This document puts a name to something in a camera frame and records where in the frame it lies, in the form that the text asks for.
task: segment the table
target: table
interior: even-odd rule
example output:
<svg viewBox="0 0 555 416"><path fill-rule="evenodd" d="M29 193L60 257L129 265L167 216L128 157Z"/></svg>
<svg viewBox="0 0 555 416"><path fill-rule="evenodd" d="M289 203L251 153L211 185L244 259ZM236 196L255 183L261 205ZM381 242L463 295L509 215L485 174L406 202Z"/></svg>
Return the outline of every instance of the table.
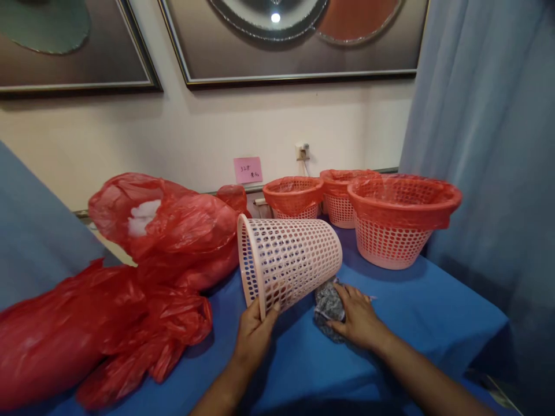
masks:
<svg viewBox="0 0 555 416"><path fill-rule="evenodd" d="M508 323L499 309L425 258L406 270L381 269L360 256L354 230L336 231L343 247L339 279L377 296L373 305L383 322L448 375L459 378ZM246 307L239 270L210 302L214 331L186 351L166 382L147 379L101 414L185 416L191 411L233 352ZM238 414L402 414L394 409L407 404L407 397L383 364L366 351L328 340L313 324L313 309L310 294L280 316L275 345ZM41 407L41 414L86 414L70 393Z"/></svg>

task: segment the blue curtain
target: blue curtain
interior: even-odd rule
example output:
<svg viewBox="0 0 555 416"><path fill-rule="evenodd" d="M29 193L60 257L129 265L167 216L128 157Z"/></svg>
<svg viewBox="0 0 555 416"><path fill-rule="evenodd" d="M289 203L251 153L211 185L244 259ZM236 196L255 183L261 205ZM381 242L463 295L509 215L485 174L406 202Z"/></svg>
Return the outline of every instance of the blue curtain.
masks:
<svg viewBox="0 0 555 416"><path fill-rule="evenodd" d="M89 262L118 260L0 142L0 311L52 289Z"/></svg>
<svg viewBox="0 0 555 416"><path fill-rule="evenodd" d="M509 316L488 359L528 415L555 414L554 3L431 0L399 168L462 190L427 256Z"/></svg>

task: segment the note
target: note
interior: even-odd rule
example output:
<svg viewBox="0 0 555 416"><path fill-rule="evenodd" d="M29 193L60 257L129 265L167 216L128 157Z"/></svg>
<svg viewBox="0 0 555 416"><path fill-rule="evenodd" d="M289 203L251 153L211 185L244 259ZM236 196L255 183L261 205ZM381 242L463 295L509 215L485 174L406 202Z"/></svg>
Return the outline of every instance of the note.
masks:
<svg viewBox="0 0 555 416"><path fill-rule="evenodd" d="M237 183L262 182L262 166L260 158L235 158L235 178Z"/></svg>

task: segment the electrical socket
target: electrical socket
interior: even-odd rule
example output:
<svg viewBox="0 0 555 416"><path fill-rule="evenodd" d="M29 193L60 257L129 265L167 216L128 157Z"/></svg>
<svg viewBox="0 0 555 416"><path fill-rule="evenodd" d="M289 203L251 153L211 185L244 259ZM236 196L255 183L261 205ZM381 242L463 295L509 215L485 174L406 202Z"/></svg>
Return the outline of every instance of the electrical socket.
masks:
<svg viewBox="0 0 555 416"><path fill-rule="evenodd" d="M295 145L295 155L297 160L310 159L310 145L308 143L299 142Z"/></svg>

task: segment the pink plastic basket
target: pink plastic basket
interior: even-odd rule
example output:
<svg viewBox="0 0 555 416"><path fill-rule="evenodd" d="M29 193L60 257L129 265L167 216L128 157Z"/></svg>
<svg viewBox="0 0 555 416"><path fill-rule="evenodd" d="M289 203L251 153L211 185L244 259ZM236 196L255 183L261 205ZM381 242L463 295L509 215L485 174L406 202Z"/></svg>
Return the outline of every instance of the pink plastic basket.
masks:
<svg viewBox="0 0 555 416"><path fill-rule="evenodd" d="M305 209L303 212L301 212L295 217L290 217L279 210L276 210L275 213L276 213L276 218L280 220L291 220L291 219L315 220L316 218L318 218L318 205L313 205L311 207L308 207L307 209Z"/></svg>
<svg viewBox="0 0 555 416"><path fill-rule="evenodd" d="M322 220L263 220L239 216L239 263L247 306L260 298L260 314L276 301L285 311L333 277L343 251Z"/></svg>
<svg viewBox="0 0 555 416"><path fill-rule="evenodd" d="M330 211L328 210L328 200L324 195L324 202L322 202L322 214L327 215Z"/></svg>
<svg viewBox="0 0 555 416"><path fill-rule="evenodd" d="M384 227L354 213L358 251L370 263L384 269L411 267L432 231Z"/></svg>
<svg viewBox="0 0 555 416"><path fill-rule="evenodd" d="M356 179L347 190L360 254L392 270L415 262L433 231L449 226L463 198L447 182L403 174Z"/></svg>
<svg viewBox="0 0 555 416"><path fill-rule="evenodd" d="M373 170L323 170L320 178L324 181L324 204L330 215L330 222L339 228L354 228L353 205L349 199L347 186L359 177L377 177Z"/></svg>
<svg viewBox="0 0 555 416"><path fill-rule="evenodd" d="M262 192L278 218L316 218L323 186L320 178L286 176L264 185Z"/></svg>
<svg viewBox="0 0 555 416"><path fill-rule="evenodd" d="M339 228L354 228L354 208L349 198L324 195L324 200L328 205L330 222Z"/></svg>

